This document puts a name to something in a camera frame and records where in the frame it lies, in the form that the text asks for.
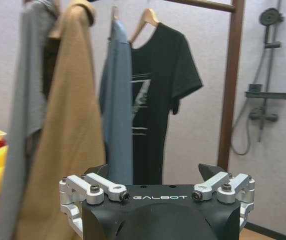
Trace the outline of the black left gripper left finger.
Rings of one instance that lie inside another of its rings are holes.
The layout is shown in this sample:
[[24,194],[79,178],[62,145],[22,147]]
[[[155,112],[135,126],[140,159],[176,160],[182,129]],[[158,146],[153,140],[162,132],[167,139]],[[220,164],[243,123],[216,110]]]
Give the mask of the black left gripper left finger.
[[126,186],[108,180],[107,173],[108,165],[104,164],[89,168],[79,177],[69,175],[59,181],[60,211],[67,215],[69,225],[78,235],[83,234],[83,223],[77,202],[95,206],[103,203],[105,196],[114,202],[129,200]]

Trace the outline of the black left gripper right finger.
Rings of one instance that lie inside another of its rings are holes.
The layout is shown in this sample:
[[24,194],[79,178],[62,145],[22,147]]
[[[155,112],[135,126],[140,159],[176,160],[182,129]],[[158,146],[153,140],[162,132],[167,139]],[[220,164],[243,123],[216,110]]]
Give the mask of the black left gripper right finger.
[[197,202],[208,201],[216,193],[222,204],[240,201],[240,226],[244,227],[248,214],[254,209],[255,180],[248,174],[233,176],[219,166],[198,164],[203,183],[194,185],[192,199]]

